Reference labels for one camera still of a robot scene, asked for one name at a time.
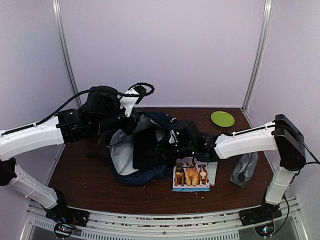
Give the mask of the navy blue backpack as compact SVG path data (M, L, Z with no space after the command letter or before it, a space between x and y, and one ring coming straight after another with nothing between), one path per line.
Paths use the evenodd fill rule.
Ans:
M205 146L209 135L190 120L177 120L165 112L140 111L130 135L121 129L105 134L108 153L89 152L88 159L108 161L115 178L122 184L138 186L155 179L167 179L178 159L208 160Z

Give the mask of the dog picture book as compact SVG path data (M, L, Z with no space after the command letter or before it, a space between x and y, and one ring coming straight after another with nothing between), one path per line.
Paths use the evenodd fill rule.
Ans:
M173 192L209 192L208 166L197 161L177 162L173 168Z

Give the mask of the black case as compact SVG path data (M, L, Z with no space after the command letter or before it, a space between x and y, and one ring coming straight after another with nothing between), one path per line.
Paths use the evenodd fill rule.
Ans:
M155 127L139 131L133 138L133 168L141 172L158 164L158 157L153 150L158 145Z

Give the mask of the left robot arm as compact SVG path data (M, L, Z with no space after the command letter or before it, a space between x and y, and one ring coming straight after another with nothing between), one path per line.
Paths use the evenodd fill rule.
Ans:
M72 218L64 194L47 187L26 173L15 156L43 147L70 144L119 129L132 133L140 116L134 106L146 96L141 84L125 93L108 86L94 86L85 91L86 102L78 109L60 106L41 121L0 132L0 184L13 187L46 210L57 222Z

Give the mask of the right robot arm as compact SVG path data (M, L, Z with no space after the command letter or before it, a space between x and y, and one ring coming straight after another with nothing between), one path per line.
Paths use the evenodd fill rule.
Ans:
M249 153L277 151L279 166L256 210L258 219L266 221L279 209L296 174L306 165L307 149L303 134L284 114L278 114L273 121L259 127L216 135L199 132L193 121L174 120L171 129L148 154L167 163L187 157L209 163Z

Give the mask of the grey hardcover book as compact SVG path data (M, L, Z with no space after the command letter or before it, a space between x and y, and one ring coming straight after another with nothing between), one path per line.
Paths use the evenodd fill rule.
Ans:
M214 186L216 184L217 167L217 162L209 162L207 165L208 183L210 186Z

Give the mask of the green plate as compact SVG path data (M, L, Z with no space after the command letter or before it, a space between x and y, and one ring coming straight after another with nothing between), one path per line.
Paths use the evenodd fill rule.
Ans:
M235 118L228 112L215 111L210 115L211 121L223 128L232 127L235 124Z

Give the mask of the grey zip pouch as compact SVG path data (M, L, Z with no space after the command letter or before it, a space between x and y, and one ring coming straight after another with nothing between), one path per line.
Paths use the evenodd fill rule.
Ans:
M255 172L258 159L259 156L257 152L242 155L231 173L229 180L238 187L244 188Z

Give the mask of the front aluminium rail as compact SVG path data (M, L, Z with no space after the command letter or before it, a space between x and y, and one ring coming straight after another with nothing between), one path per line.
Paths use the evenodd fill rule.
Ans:
M257 224L243 225L240 208L225 211L186 214L124 214L107 211L89 212L86 226L76 230L66 240L311 240L295 197L288 207L280 204L282 216ZM54 234L56 222L46 218L46 212L35 202L27 208L22 233L18 240L61 240ZM267 224L275 224L272 237L257 232Z

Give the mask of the left aluminium frame post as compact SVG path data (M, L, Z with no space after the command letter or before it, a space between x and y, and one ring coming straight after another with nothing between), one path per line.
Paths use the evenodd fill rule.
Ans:
M79 90L76 84L72 63L70 59L70 54L68 51L67 39L66 39L63 17L61 12L61 1L53 0L52 7L53 7L53 15L56 22L57 32L59 36L60 47L62 51L62 58L63 58L64 66L66 69L67 79L70 84L72 94L76 95L79 93Z

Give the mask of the aluminium frame post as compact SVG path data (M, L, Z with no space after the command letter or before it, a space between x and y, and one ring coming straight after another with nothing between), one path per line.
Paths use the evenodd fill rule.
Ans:
M79 93L79 90L76 84L72 63L70 59L70 54L68 51L67 39L66 39L63 17L61 12L61 1L53 0L52 7L53 7L53 15L56 22L57 32L59 36L60 47L62 51L62 58L63 58L64 66L66 69L67 79L70 84L72 94L76 95Z
M249 112L249 108L250 108L250 105L252 104L256 87L258 85L260 70L262 68L263 55L266 50L268 35L270 31L273 3L274 3L273 0L264 1L263 15L262 15L256 54L255 54L253 67L252 67L252 71L249 79L249 84L248 84L247 91L246 91L245 98L242 105L242 110L245 113Z

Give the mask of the right aluminium frame post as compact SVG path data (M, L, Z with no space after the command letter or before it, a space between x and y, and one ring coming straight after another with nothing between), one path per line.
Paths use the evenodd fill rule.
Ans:
M255 54L253 67L252 67L252 71L249 79L249 84L248 84L247 91L246 91L245 98L242 105L242 110L245 113L249 112L249 108L250 108L250 105L252 104L256 87L258 85L260 70L262 68L263 55L266 50L268 35L270 31L273 3L274 3L273 0L264 1L263 15L262 15L256 54Z

